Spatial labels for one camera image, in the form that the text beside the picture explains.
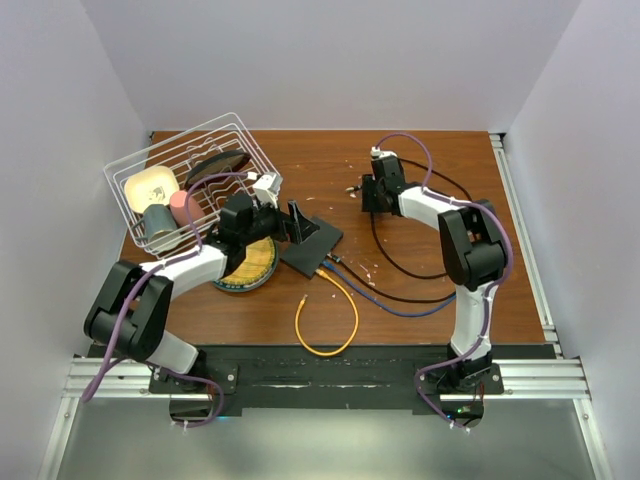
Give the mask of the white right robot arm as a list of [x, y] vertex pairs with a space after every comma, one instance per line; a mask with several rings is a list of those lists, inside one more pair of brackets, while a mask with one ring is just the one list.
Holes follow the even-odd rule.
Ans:
[[362, 210], [419, 221], [439, 232], [443, 265], [455, 284], [456, 316], [447, 359], [433, 369], [441, 387], [469, 392], [492, 365], [495, 293], [513, 266], [513, 248], [488, 201], [463, 201], [405, 179], [399, 158], [373, 148], [362, 177]]

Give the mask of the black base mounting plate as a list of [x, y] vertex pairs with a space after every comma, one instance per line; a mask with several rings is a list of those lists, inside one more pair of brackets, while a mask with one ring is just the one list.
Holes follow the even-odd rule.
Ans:
[[444, 395], [504, 391], [497, 364], [469, 376], [461, 369], [419, 370], [447, 357], [443, 346], [363, 345], [336, 357], [293, 345], [209, 345], [199, 372], [224, 392], [222, 412], [246, 408], [410, 410], [431, 413]]

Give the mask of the grey green mug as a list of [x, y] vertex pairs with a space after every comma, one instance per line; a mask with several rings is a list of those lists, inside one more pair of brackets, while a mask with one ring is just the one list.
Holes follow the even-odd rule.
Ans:
[[171, 211], [165, 205], [151, 204], [144, 210], [142, 218], [133, 225], [133, 228], [142, 229], [142, 233], [135, 237], [136, 240], [153, 242], [174, 234], [178, 226]]

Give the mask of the black network switch box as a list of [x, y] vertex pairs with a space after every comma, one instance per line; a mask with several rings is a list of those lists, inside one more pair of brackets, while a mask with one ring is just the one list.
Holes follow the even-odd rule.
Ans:
[[280, 261], [307, 279], [311, 279], [327, 255], [342, 240], [344, 232], [324, 219], [313, 216], [311, 221], [319, 229], [301, 244], [291, 244]]

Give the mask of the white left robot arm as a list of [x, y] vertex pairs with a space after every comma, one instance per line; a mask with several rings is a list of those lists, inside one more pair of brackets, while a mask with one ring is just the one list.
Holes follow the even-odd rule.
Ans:
[[185, 392], [200, 390], [207, 368], [198, 362], [199, 350], [166, 330], [172, 300], [235, 272], [247, 247], [259, 240], [270, 237], [301, 244], [318, 230], [294, 201], [283, 212], [237, 194], [222, 208], [204, 242], [188, 252], [146, 264], [115, 263], [84, 324], [85, 335], [107, 347], [87, 395], [95, 393], [116, 365], [115, 354], [172, 371], [173, 382]]

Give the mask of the cream square bowl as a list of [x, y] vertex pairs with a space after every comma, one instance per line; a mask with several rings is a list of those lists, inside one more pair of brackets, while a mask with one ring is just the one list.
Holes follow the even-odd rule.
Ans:
[[142, 214], [150, 205], [167, 206], [179, 189], [173, 171], [165, 166], [146, 168], [129, 177], [124, 185], [128, 206], [137, 214]]

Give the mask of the pink cup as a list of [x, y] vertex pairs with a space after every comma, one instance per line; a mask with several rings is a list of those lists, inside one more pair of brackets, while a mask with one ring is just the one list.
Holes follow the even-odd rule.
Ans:
[[187, 197], [187, 191], [178, 190], [169, 199], [169, 209], [179, 227], [189, 224], [188, 218], [197, 222], [205, 217], [204, 210], [193, 196]]

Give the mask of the aluminium frame rail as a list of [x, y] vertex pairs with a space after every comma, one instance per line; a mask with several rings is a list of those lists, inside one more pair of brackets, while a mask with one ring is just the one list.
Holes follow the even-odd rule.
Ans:
[[609, 479], [613, 475], [579, 360], [517, 347], [498, 362], [504, 391], [458, 430], [410, 410], [246, 408], [185, 428], [170, 414], [196, 395], [155, 393], [124, 362], [93, 400], [99, 367], [66, 378], [44, 479]]

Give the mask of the yellow green rimmed plate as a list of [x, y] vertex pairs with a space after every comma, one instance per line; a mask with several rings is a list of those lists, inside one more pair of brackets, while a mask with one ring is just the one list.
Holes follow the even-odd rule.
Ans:
[[246, 249], [245, 260], [230, 275], [213, 281], [213, 285], [228, 293], [246, 293], [266, 283], [275, 272], [278, 249], [271, 238], [254, 242]]

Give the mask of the dark brown oval plate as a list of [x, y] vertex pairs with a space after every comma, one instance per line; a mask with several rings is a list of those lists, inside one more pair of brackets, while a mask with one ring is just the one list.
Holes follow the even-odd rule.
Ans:
[[184, 189], [189, 190], [197, 181], [210, 175], [239, 172], [250, 160], [251, 155], [242, 150], [229, 150], [210, 156], [189, 171]]

